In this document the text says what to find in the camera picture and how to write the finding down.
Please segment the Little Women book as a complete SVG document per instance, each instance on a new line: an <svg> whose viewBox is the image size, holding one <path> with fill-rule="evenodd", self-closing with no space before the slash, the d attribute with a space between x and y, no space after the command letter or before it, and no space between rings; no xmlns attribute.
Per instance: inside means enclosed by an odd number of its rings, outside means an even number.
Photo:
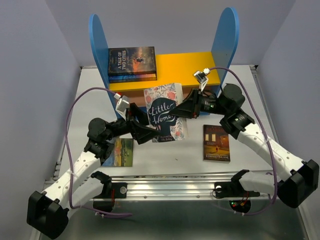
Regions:
<svg viewBox="0 0 320 240"><path fill-rule="evenodd" d="M159 135L153 143L184 140L188 137L187 120L170 115L169 112L183 101L180 83L169 83L143 90L149 126Z"/></svg>

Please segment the Jane Eyre blue book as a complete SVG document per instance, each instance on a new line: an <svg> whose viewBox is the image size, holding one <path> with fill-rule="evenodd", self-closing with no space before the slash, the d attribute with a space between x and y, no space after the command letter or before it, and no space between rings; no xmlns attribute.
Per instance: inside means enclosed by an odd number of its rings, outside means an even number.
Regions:
<svg viewBox="0 0 320 240"><path fill-rule="evenodd" d="M151 74L137 74L137 75L116 75L109 76L108 80L110 83L131 83L131 82L148 82L156 81L157 75L155 73Z"/></svg>

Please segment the A Tale of Two Cities book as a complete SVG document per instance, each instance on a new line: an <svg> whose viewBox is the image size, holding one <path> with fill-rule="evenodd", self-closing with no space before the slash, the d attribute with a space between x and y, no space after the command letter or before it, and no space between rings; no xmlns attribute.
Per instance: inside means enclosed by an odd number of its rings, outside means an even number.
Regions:
<svg viewBox="0 0 320 240"><path fill-rule="evenodd" d="M108 49L108 75L156 74L154 46L118 47Z"/></svg>

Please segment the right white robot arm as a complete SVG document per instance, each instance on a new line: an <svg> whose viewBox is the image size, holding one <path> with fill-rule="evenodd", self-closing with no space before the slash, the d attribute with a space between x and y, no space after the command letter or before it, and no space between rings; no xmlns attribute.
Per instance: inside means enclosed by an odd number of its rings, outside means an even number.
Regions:
<svg viewBox="0 0 320 240"><path fill-rule="evenodd" d="M215 197L236 198L268 194L278 197L290 208L297 208L317 188L320 167L314 160L305 161L264 135L262 127L242 110L245 96L235 84L227 84L221 94L207 95L194 88L170 115L193 119L200 112L222 115L220 125L235 140L249 147L273 169L259 174L243 169L230 181L218 182Z"/></svg>

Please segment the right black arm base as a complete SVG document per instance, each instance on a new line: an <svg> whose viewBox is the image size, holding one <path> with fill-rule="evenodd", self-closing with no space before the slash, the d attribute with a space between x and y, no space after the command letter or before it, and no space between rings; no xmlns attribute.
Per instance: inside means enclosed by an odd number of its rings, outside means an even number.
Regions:
<svg viewBox="0 0 320 240"><path fill-rule="evenodd" d="M244 190L238 182L221 181L214 184L211 195L216 199L231 198L229 200L231 209L236 213L245 215L251 209L251 198L257 198L261 194Z"/></svg>

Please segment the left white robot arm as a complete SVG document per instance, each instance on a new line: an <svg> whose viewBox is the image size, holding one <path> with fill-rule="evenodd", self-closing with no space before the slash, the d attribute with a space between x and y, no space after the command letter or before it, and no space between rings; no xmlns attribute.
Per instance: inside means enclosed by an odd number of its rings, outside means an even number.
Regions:
<svg viewBox="0 0 320 240"><path fill-rule="evenodd" d="M140 109L129 110L125 118L113 122L92 119L88 141L78 159L71 161L69 169L52 185L30 195L27 224L51 240L59 237L76 210L97 195L106 197L111 193L111 177L98 170L115 148L111 140L131 134L138 144L144 144L160 134L148 125L148 116Z"/></svg>

